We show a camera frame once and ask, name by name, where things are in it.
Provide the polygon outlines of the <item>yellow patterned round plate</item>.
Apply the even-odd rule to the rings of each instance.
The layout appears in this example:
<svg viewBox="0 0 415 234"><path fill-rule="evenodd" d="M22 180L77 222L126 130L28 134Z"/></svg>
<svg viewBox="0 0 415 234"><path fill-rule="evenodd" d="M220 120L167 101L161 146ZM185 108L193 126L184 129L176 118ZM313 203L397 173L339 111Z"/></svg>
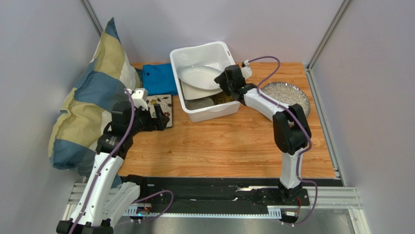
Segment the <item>yellow patterned round plate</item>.
<svg viewBox="0 0 415 234"><path fill-rule="evenodd" d="M234 101L232 96L227 96L224 92L217 93L210 97L215 105L220 105L228 102Z"/></svg>

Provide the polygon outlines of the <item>large white oval plate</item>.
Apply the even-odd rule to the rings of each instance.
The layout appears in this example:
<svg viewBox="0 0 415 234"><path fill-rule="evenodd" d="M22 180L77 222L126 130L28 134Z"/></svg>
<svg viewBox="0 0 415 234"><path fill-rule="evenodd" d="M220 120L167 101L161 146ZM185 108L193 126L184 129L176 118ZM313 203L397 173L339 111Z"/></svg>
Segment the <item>large white oval plate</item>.
<svg viewBox="0 0 415 234"><path fill-rule="evenodd" d="M220 89L214 79L222 72L209 66L187 66L178 71L178 77L184 83L202 90L218 90Z"/></svg>

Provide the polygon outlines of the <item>white plastic bin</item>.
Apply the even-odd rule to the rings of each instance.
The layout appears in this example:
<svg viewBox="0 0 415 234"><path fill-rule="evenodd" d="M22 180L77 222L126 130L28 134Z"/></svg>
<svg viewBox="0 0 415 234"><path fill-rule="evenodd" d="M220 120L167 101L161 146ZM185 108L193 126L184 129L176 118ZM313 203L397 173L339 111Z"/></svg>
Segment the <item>white plastic bin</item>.
<svg viewBox="0 0 415 234"><path fill-rule="evenodd" d="M227 66L234 65L234 61L228 46L222 41L215 41L199 46L184 47L171 51L170 61L173 75L178 90L178 96L183 111L188 115L190 121L200 122L208 119L223 117L236 113L240 108L240 103L232 101L211 107L188 110L185 105L178 71L187 66L209 66L221 72Z"/></svg>

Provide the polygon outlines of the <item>white rectangular plate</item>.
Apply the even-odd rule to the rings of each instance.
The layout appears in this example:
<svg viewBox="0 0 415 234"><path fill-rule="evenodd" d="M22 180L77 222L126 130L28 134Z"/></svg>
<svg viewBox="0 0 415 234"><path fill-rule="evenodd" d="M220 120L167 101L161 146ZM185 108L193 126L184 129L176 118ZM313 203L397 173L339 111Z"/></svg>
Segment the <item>white rectangular plate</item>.
<svg viewBox="0 0 415 234"><path fill-rule="evenodd" d="M203 89L199 89L194 86L191 86L183 81L180 81L180 83L181 83L183 97L185 100L205 98L205 97L209 97L209 96L222 92L220 88L216 90L203 90Z"/></svg>

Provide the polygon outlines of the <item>grey speckled saucer plate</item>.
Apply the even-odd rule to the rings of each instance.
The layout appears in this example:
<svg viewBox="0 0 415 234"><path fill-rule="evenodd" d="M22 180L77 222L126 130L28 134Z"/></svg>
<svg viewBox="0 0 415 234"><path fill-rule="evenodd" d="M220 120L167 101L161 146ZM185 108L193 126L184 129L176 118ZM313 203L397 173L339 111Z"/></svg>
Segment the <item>grey speckled saucer plate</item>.
<svg viewBox="0 0 415 234"><path fill-rule="evenodd" d="M214 106L214 101L209 97L198 98L193 100L186 100L185 101L186 108L188 110L198 110L207 107Z"/></svg>

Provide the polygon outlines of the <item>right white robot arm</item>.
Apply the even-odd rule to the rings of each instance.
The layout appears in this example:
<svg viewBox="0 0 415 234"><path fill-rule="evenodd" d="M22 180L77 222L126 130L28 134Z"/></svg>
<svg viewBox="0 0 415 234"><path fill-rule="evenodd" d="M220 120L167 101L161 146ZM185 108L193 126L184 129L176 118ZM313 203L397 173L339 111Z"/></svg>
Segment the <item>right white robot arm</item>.
<svg viewBox="0 0 415 234"><path fill-rule="evenodd" d="M246 83L245 76L251 73L248 66L230 65L214 81L227 96L255 109L273 123L274 140L282 152L280 196L294 199L302 188L302 158L310 149L311 142L311 131L304 110L299 104L279 103L258 86Z"/></svg>

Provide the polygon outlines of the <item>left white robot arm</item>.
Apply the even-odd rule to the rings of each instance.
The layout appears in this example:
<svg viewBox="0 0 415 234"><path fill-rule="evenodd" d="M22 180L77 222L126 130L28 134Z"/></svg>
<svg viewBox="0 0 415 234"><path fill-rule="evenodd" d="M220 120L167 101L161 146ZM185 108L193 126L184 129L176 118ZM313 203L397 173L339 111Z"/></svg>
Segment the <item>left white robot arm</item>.
<svg viewBox="0 0 415 234"><path fill-rule="evenodd" d="M98 139L91 176L76 208L68 220L61 220L58 234L112 234L125 210L147 194L147 180L127 176L113 198L113 180L139 132L163 131L170 120L159 104L145 109L129 101L114 105L112 120Z"/></svg>

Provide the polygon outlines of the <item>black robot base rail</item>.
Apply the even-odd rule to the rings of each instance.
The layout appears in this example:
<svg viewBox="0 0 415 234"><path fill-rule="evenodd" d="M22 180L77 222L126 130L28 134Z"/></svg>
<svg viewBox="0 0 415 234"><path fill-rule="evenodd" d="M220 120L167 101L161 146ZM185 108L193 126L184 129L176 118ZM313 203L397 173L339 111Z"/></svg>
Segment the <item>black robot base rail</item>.
<svg viewBox="0 0 415 234"><path fill-rule="evenodd" d="M269 206L293 209L312 204L301 188L294 199L280 196L278 178L145 177L139 179L152 212L208 215L265 215Z"/></svg>

